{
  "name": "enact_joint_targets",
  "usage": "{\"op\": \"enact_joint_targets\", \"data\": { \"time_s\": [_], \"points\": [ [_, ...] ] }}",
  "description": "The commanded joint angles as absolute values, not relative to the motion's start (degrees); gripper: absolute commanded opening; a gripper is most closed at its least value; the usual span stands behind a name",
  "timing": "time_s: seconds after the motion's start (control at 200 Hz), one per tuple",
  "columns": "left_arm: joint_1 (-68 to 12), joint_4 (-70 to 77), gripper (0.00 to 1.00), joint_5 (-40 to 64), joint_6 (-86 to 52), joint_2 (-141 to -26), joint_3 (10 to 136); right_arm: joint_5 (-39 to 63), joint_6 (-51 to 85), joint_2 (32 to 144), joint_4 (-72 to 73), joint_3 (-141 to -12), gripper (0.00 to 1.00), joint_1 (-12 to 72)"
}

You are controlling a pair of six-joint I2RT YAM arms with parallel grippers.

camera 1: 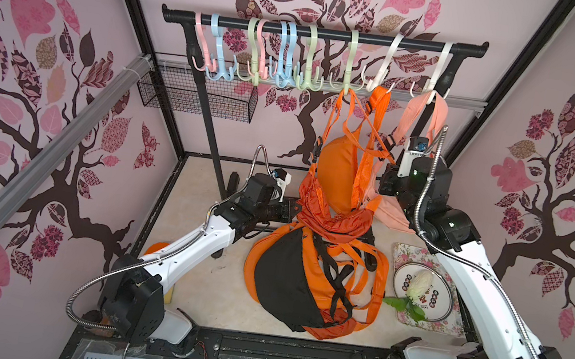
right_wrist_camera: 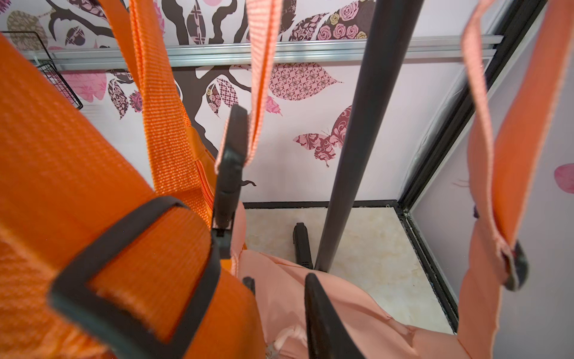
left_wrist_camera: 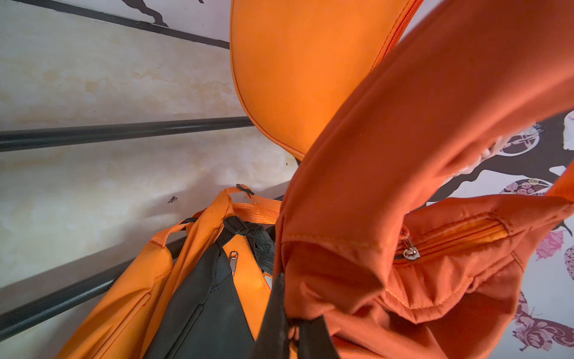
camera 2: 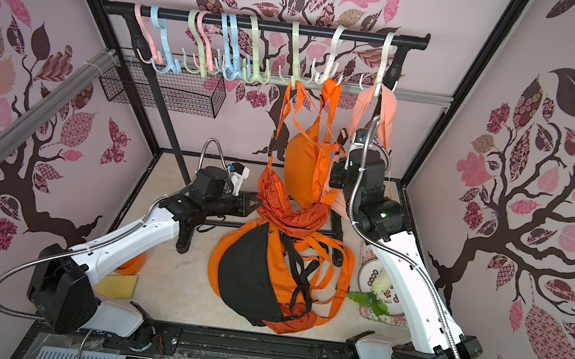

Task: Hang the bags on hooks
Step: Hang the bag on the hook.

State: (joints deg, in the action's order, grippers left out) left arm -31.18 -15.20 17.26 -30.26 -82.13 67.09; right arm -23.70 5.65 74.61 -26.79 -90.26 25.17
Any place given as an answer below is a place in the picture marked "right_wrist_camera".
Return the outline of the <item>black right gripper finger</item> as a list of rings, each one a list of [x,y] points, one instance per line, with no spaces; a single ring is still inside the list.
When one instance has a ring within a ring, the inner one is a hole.
[[[365,359],[315,274],[305,278],[304,304],[309,358]]]

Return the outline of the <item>pink fanny pack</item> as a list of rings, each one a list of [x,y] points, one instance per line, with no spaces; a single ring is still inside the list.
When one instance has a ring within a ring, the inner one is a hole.
[[[508,164],[530,148],[539,154],[515,231],[529,262],[529,276],[520,291],[501,294],[495,358],[573,356],[573,57],[568,55],[560,67],[539,62],[548,51],[562,48],[565,33],[551,37],[547,31],[557,19],[558,4],[551,1],[541,28],[520,46],[489,96],[493,137],[506,140],[503,154],[494,159],[493,214],[498,227],[506,222],[502,198],[517,194],[522,179],[509,172]],[[272,204],[271,209],[247,212],[247,241],[253,252],[294,260],[288,231],[296,221],[308,225],[311,249],[318,250],[326,212],[310,205],[328,199],[338,159],[316,159],[295,139],[330,132],[352,102],[360,71],[357,62],[327,62],[323,67],[334,83],[311,99],[280,101],[283,112],[272,117],[254,166],[246,173],[254,181],[245,191],[246,202]],[[432,121],[452,102],[462,73],[461,64],[446,60],[405,63],[358,191],[360,200],[399,196]],[[475,223],[475,144],[465,132],[413,211],[423,242],[456,302],[464,299]],[[390,209],[351,212],[331,272],[369,293],[376,308],[401,323],[449,330],[399,217]]]

